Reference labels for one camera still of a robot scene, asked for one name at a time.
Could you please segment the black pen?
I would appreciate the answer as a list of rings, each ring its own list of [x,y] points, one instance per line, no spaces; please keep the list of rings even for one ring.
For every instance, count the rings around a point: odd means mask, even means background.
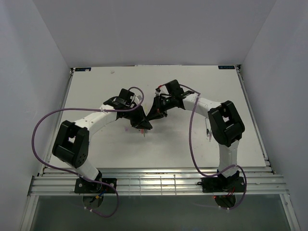
[[[206,128],[206,135],[207,137],[210,136],[210,124],[209,124],[209,119],[205,118],[205,128]]]

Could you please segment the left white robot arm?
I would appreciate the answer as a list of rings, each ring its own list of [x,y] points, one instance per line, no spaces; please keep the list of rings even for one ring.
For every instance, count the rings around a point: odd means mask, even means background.
[[[124,118],[136,129],[151,130],[153,127],[146,118],[142,107],[144,93],[137,87],[122,89],[118,96],[105,101],[93,113],[73,122],[60,124],[52,154],[71,166],[91,192],[102,187],[101,172],[88,160],[92,136],[106,125]]]

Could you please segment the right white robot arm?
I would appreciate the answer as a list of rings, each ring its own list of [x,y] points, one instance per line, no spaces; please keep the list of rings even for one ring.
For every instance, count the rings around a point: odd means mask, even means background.
[[[218,143],[219,166],[217,173],[203,175],[201,185],[206,193],[212,192],[245,192],[246,180],[241,177],[243,172],[237,165],[237,151],[239,141],[245,131],[244,123],[231,101],[218,103],[202,98],[200,93],[188,88],[184,91],[184,85],[176,79],[165,84],[167,94],[161,92],[158,87],[148,120],[161,119],[167,116],[167,111],[172,108],[181,108],[205,117],[210,130],[208,135]]]

